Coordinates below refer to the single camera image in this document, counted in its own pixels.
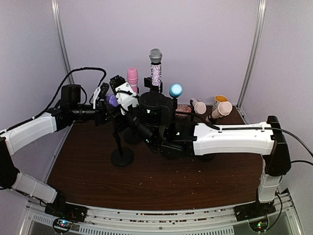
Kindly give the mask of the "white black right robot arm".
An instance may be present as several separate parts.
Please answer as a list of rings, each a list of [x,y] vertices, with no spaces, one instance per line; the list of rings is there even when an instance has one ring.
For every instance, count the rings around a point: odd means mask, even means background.
[[[138,95],[121,76],[110,80],[126,125],[155,153],[168,158],[182,156],[209,157],[220,153],[252,153],[263,157],[263,170],[257,188],[257,201],[251,212],[261,216],[269,209],[282,177],[290,170],[288,145],[277,117],[248,125],[213,125],[176,120],[177,99],[183,93],[181,84],[170,87],[169,95],[160,86]]]

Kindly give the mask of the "black pink-mic stand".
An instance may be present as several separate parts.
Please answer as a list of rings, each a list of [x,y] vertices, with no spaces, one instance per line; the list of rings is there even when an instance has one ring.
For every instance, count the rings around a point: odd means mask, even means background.
[[[142,141],[141,137],[133,132],[130,128],[127,128],[124,133],[124,140],[128,144],[138,144]]]

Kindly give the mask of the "glitter silver-head microphone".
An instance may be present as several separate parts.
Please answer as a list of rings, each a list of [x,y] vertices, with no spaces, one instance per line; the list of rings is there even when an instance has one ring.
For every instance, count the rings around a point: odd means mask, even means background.
[[[161,73],[162,73],[162,52],[158,48],[150,51],[149,58],[151,61],[151,79],[153,86],[161,86]]]

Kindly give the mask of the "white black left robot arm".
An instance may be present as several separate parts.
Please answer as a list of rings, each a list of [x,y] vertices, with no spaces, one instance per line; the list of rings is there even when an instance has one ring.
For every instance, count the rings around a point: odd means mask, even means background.
[[[12,156],[23,147],[43,136],[61,131],[76,122],[93,120],[95,125],[109,121],[105,96],[109,85],[103,83],[97,87],[92,104],[81,103],[81,85],[65,85],[61,88],[61,98],[54,108],[0,135],[0,186],[14,189],[45,203],[51,203],[51,209],[59,216],[66,217],[70,206],[57,198],[58,192],[51,186],[20,172],[12,161]]]

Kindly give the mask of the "black blue-mic stand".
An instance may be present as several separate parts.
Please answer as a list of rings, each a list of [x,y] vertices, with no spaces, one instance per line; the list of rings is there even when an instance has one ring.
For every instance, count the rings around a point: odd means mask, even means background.
[[[176,110],[178,107],[178,99],[176,97],[172,98],[172,104],[173,104],[173,117],[176,115]]]

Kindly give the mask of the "purple microphone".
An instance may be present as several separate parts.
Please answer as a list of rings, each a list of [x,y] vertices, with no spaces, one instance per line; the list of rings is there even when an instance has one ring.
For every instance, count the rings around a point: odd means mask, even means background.
[[[113,107],[117,107],[119,105],[118,101],[117,101],[117,98],[115,97],[114,94],[106,95],[106,102],[108,102]]]

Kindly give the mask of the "aluminium left corner post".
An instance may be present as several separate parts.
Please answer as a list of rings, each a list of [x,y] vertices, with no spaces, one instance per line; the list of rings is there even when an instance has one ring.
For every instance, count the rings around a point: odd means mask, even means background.
[[[66,43],[65,43],[64,33],[63,33],[59,1],[51,0],[51,6],[52,6],[52,14],[53,14],[53,18],[54,18],[55,26],[57,30],[63,65],[64,65],[66,73],[69,73],[71,71],[71,68],[70,68],[70,62],[68,58],[68,53],[67,53],[67,48],[66,48]]]

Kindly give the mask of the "patterned ceramic bowl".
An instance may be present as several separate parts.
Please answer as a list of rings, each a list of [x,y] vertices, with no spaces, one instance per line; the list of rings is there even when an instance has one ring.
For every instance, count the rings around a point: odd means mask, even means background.
[[[175,112],[175,116],[178,119],[188,118],[188,113],[192,111],[191,107],[186,104],[178,104]]]

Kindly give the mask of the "pale pink small microphone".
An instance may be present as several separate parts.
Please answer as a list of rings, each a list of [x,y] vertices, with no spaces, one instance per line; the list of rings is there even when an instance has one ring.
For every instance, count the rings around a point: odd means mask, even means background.
[[[203,102],[201,102],[195,98],[191,98],[190,104],[193,107],[196,114],[203,115],[206,113],[207,108],[206,108],[205,103],[203,103]]]

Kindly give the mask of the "beige pink microphone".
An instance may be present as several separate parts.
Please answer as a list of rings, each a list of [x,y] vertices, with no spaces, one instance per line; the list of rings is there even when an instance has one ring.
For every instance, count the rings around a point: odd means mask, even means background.
[[[229,101],[221,102],[217,108],[214,109],[205,119],[206,122],[212,122],[219,118],[223,118],[231,113],[233,109],[232,104]]]

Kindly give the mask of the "aluminium right corner post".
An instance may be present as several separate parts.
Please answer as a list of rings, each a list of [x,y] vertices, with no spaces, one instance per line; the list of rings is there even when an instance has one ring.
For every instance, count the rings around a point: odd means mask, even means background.
[[[254,30],[250,55],[249,55],[248,64],[247,64],[247,68],[245,72],[244,82],[243,82],[242,89],[241,89],[239,99],[237,102],[237,108],[239,110],[242,109],[244,99],[248,91],[249,83],[252,78],[253,69],[254,69],[254,65],[256,62],[256,58],[257,58],[257,51],[258,51],[262,33],[263,33],[266,9],[267,9],[267,0],[259,0],[259,6],[258,6],[258,12],[256,16],[255,30]]]

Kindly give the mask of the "white floral mug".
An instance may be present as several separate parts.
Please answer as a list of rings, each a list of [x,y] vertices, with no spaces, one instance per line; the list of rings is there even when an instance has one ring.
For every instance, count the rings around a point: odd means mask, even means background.
[[[214,106],[218,106],[219,103],[221,103],[221,102],[227,102],[227,101],[228,101],[228,98],[227,98],[226,96],[224,96],[224,95],[216,95],[216,96],[214,97],[214,103],[213,103],[213,105],[214,105]]]

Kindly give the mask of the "blue-head microphone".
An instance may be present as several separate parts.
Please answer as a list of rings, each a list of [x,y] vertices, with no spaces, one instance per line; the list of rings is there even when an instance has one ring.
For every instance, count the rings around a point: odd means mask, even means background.
[[[183,93],[183,86],[179,83],[171,85],[169,89],[169,95],[173,98],[178,98]]]

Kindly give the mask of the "aluminium corner post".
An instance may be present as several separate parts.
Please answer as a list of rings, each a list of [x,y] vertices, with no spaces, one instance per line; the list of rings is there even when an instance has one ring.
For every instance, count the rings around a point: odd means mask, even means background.
[[[244,82],[243,82],[242,89],[241,89],[239,99],[237,102],[237,108],[239,110],[242,109],[244,99],[248,91],[249,83],[252,78],[253,69],[254,69],[254,65],[256,62],[256,58],[257,58],[257,51],[258,51],[262,33],[263,33],[266,9],[267,9],[267,0],[259,0],[259,6],[258,6],[258,12],[256,16],[255,30],[254,30],[250,55],[249,55],[248,64],[247,64],[247,68],[245,72]]]
[[[69,73],[71,71],[71,68],[70,68],[70,62],[68,58],[68,53],[67,53],[67,48],[66,48],[66,43],[65,43],[64,33],[63,33],[59,1],[51,0],[51,6],[52,6],[52,14],[53,14],[53,18],[54,18],[55,26],[57,30],[63,65],[64,65],[66,73]]]

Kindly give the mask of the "black glitter-mic stand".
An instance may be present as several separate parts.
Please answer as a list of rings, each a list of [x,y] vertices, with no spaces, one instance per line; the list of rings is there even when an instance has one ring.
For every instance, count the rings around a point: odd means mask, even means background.
[[[151,77],[144,78],[144,87],[149,88],[151,92],[163,92],[163,83],[161,82],[160,85],[153,85]]]

